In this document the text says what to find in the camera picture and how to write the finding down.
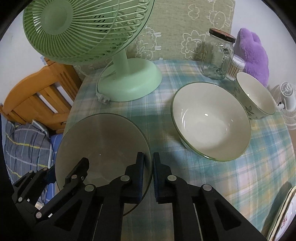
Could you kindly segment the glass jar with lid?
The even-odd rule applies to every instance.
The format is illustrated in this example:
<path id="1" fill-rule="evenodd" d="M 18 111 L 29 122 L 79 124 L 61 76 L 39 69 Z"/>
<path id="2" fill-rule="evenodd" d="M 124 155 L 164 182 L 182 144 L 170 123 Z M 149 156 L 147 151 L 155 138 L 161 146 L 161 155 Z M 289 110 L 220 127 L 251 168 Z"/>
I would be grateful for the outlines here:
<path id="1" fill-rule="evenodd" d="M 201 63 L 204 76 L 223 80 L 234 56 L 233 44 L 236 38 L 227 32 L 210 28 L 209 38 L 205 42 Z"/>

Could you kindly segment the white floor fan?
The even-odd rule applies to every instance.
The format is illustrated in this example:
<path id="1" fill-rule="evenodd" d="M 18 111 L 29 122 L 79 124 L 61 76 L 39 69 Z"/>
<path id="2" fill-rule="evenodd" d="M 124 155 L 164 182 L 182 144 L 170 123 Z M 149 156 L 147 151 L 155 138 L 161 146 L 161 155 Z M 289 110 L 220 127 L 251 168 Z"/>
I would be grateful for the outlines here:
<path id="1" fill-rule="evenodd" d="M 289 130 L 295 130 L 295 85 L 283 82 L 271 92 Z"/>

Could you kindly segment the purple plush toy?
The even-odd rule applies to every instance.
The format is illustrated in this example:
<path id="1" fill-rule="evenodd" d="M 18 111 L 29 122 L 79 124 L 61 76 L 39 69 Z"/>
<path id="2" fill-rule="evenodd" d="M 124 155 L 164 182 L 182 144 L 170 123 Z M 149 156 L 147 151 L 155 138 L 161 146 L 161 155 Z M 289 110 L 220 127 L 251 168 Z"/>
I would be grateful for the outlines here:
<path id="1" fill-rule="evenodd" d="M 247 28 L 241 28 L 234 45 L 234 53 L 245 61 L 244 72 L 267 87 L 269 80 L 268 56 L 259 36 Z"/>

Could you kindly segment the green sheep pattern mat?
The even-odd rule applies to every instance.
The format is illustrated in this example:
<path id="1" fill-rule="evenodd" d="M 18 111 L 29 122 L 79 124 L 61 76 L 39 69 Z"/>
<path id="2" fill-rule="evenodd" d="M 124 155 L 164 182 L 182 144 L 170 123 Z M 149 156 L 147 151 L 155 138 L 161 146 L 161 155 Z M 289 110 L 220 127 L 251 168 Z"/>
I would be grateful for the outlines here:
<path id="1" fill-rule="evenodd" d="M 128 58 L 201 60 L 209 29 L 229 33 L 235 9 L 230 0 L 155 1 L 148 22 L 127 47 Z"/>

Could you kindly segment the blue plaid pillow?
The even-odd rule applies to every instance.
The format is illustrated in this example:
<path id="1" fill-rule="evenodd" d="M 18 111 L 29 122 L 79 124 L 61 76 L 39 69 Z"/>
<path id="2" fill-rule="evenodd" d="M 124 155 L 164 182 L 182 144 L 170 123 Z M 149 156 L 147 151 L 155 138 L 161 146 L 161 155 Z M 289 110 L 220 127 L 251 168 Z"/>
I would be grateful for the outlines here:
<path id="1" fill-rule="evenodd" d="M 50 168 L 53 148 L 47 128 L 40 122 L 6 123 L 4 159 L 10 181 L 15 183 L 29 171 Z"/>

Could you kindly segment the wooden bed headboard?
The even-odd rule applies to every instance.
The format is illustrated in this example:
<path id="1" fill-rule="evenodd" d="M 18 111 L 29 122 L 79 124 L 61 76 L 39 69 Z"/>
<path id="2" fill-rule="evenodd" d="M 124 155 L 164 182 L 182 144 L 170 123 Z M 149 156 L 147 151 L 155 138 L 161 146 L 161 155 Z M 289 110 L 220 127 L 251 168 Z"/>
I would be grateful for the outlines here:
<path id="1" fill-rule="evenodd" d="M 74 67 L 48 58 L 40 71 L 21 80 L 1 104 L 1 114 L 20 124 L 38 121 L 63 133 L 72 104 L 81 87 Z"/>

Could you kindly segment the white red-trimmed plate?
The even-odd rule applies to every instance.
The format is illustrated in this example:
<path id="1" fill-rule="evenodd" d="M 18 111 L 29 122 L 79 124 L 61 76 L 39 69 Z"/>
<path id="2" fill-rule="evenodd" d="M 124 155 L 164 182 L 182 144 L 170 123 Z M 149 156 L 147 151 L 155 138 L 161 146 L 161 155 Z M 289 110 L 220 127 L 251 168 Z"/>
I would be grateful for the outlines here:
<path id="1" fill-rule="evenodd" d="M 295 186 L 293 186 L 281 204 L 276 217 L 269 229 L 267 240 L 280 240 L 288 234 L 295 219 Z"/>

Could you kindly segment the green floral bowl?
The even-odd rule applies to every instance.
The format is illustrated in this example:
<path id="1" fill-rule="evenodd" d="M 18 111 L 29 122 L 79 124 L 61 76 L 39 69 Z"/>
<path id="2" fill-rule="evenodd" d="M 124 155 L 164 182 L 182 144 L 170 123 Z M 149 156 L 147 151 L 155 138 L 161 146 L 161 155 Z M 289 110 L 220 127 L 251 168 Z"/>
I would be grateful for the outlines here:
<path id="1" fill-rule="evenodd" d="M 276 111 L 270 92 L 256 78 L 245 72 L 236 74 L 234 95 L 250 120 L 263 119 Z"/>
<path id="2" fill-rule="evenodd" d="M 250 120 L 242 104 L 213 83 L 181 87 L 171 101 L 171 118 L 183 145 L 210 160 L 239 158 L 251 139 Z"/>
<path id="3" fill-rule="evenodd" d="M 64 135 L 55 161 L 57 187 L 62 190 L 66 176 L 82 158 L 89 160 L 84 184 L 100 187 L 124 175 L 126 167 L 144 153 L 145 195 L 152 179 L 152 154 L 142 130 L 128 118 L 118 114 L 99 113 L 76 123 Z"/>

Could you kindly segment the cotton swab container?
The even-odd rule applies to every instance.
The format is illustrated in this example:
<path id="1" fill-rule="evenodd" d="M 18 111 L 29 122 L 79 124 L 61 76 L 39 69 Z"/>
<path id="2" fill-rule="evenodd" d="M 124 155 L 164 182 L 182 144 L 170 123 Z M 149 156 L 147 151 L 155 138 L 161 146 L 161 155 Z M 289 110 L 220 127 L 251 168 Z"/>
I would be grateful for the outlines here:
<path id="1" fill-rule="evenodd" d="M 244 70 L 245 64 L 245 61 L 241 57 L 234 55 L 226 72 L 226 78 L 234 81 L 237 73 Z"/>

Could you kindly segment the green desk fan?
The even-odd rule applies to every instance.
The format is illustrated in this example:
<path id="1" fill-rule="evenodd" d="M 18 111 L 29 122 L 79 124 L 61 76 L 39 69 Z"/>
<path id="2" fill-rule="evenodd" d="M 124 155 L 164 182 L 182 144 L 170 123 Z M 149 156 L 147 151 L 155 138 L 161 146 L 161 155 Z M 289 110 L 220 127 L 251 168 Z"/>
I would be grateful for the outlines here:
<path id="1" fill-rule="evenodd" d="M 32 47 L 55 62 L 109 60 L 97 80 L 98 100 L 131 101 L 152 93 L 162 81 L 152 61 L 126 55 L 153 6 L 153 1 L 32 1 L 23 11 L 23 29 Z"/>

